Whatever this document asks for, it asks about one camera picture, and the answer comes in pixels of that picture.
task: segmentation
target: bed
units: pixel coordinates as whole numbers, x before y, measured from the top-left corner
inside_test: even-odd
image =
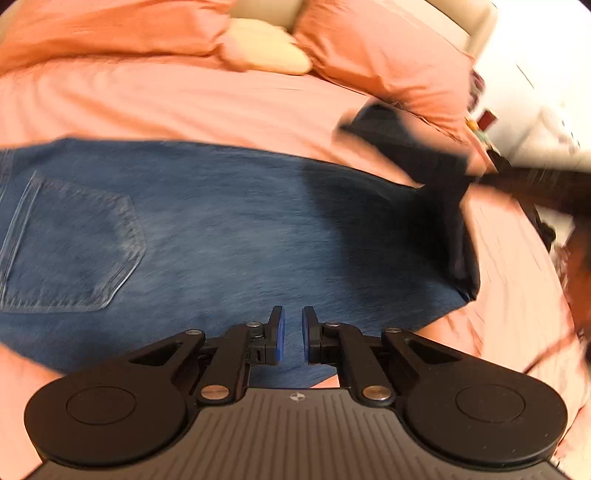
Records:
[[[496,23],[496,8],[488,0],[395,1],[476,58]],[[299,0],[239,0],[231,13],[291,31],[302,8]],[[16,12],[9,35],[26,15],[30,12]],[[9,47],[0,44],[0,59]],[[3,70],[0,148],[6,152],[60,138],[205,142],[297,155],[412,185],[371,148],[335,141],[343,115],[367,101],[359,89],[314,73],[234,72],[216,55],[58,55]],[[433,139],[425,123],[410,120],[417,136]],[[467,138],[471,170],[490,168],[482,147]],[[449,146],[445,136],[433,141]],[[517,371],[529,369],[551,385],[569,411],[569,429],[554,461],[572,478],[588,480],[590,381],[552,262],[509,197],[472,187],[463,210],[478,253],[480,292],[419,333]],[[43,339],[31,338],[34,342]],[[39,463],[22,423],[24,406],[59,374],[1,344],[0,367],[0,388],[11,392],[0,398],[0,478],[13,480]]]

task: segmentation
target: pink bedsheet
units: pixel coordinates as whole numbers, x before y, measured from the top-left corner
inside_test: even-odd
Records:
[[[214,59],[53,60],[0,77],[0,148],[60,137],[193,140],[302,155],[409,179],[358,142],[333,138],[367,98],[314,76],[235,73]],[[408,115],[417,135],[451,148]],[[472,171],[487,168],[474,154]],[[591,478],[590,381],[552,263],[509,197],[472,187],[464,205],[480,262],[476,301],[421,331],[436,341],[531,374],[569,409],[556,459],[576,480]],[[38,463],[22,425],[29,396],[56,374],[0,348],[0,478],[22,478]]]

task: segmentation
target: jeans back pocket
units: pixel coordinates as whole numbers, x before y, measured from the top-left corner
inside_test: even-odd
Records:
[[[129,197],[35,172],[0,251],[0,310],[102,309],[144,253]]]

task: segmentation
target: pink pillow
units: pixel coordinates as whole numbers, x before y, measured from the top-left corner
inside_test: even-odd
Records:
[[[473,59],[392,0],[309,0],[294,36],[326,79],[462,138]]]
[[[235,0],[22,0],[0,74],[59,57],[211,53]]]

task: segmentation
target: white headboard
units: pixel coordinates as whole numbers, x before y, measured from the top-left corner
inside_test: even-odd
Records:
[[[306,0],[238,0],[232,16],[293,29]],[[490,0],[389,0],[411,12],[456,47],[478,58],[496,25]]]

